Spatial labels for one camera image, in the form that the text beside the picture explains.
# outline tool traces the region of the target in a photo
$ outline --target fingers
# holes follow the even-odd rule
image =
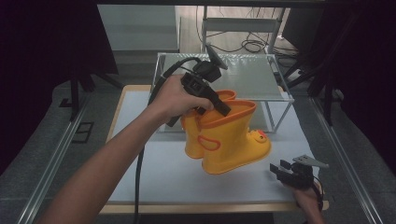
[[[205,108],[206,110],[212,110],[214,108],[212,102],[206,98],[196,97],[196,105]]]

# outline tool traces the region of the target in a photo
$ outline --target metal frame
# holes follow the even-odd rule
[[[276,19],[250,19],[250,18],[208,18],[207,6],[204,6],[202,20],[202,45],[201,52],[205,52],[206,33],[208,31],[220,32],[256,32],[272,33],[268,44],[267,53],[274,53],[274,44],[279,33],[285,8],[282,7]]]

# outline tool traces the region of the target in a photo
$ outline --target glass shelf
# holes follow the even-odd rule
[[[215,91],[236,91],[237,99],[251,100],[261,105],[257,106],[250,128],[275,133],[294,99],[289,89],[282,90],[276,82],[272,69],[273,66],[277,68],[274,55],[220,54],[219,56],[228,69],[220,69],[221,77],[210,83],[210,87]],[[209,61],[207,54],[159,53],[152,85],[174,63],[190,57]],[[174,74],[184,74],[186,70],[192,70],[195,64],[196,61],[186,62],[183,64],[184,68],[177,69]],[[280,81],[282,86],[286,86],[283,78],[280,78]],[[172,128],[164,125],[160,132],[182,132],[181,124],[178,122]]]

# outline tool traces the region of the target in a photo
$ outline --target black cable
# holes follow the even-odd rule
[[[201,59],[197,57],[190,57],[183,59],[175,64],[173,64],[168,70],[166,70],[162,76],[158,79],[157,83],[154,86],[154,89],[151,92],[151,95],[148,99],[148,105],[150,105],[155,97],[157,96],[157,93],[160,91],[161,87],[163,86],[163,83],[165,83],[166,79],[168,79],[172,74],[179,68],[183,63],[189,62],[189,61],[196,61],[200,62]],[[136,172],[134,176],[134,224],[139,223],[139,189],[140,189],[140,174],[142,170],[142,163],[143,163],[143,157],[145,154],[145,148],[143,147],[142,150],[139,153],[139,156],[137,157],[137,164],[136,164]]]

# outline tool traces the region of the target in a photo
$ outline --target metal rail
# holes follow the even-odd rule
[[[318,116],[320,124],[323,127],[323,130],[326,132],[326,134],[329,136],[332,142],[332,148],[334,149],[334,153],[337,159],[340,161],[340,165],[345,172],[346,178],[349,181],[349,184],[352,187],[353,191],[355,192],[358,201],[361,203],[361,208],[363,209],[363,212],[367,216],[367,219],[369,220],[370,223],[373,224],[383,223],[380,215],[377,212],[375,203],[371,199],[366,187],[364,187],[363,183],[359,179],[358,174],[355,171],[355,168],[353,167],[352,163],[349,160],[346,150],[343,148],[340,140],[338,139],[337,133],[323,117],[323,113],[322,113],[323,109],[320,103],[318,102],[318,99],[312,97],[310,97],[309,99],[310,99],[310,103],[313,104],[316,110],[315,112]]]
[[[79,123],[85,113],[87,104],[90,100],[89,94],[84,94],[81,99],[81,109],[78,111],[76,118],[74,121],[70,121],[67,125],[64,134],[61,137],[57,147],[55,148],[51,158],[49,159],[49,163],[47,165],[46,170],[44,171],[41,179],[39,180],[35,190],[30,196],[29,201],[24,206],[20,217],[18,219],[18,224],[26,224],[33,223],[35,220],[35,215],[44,200],[44,197],[47,194],[47,191],[52,183],[53,177],[55,177],[56,172],[64,158],[64,154],[68,149],[70,142],[72,141],[73,135],[78,128]]]

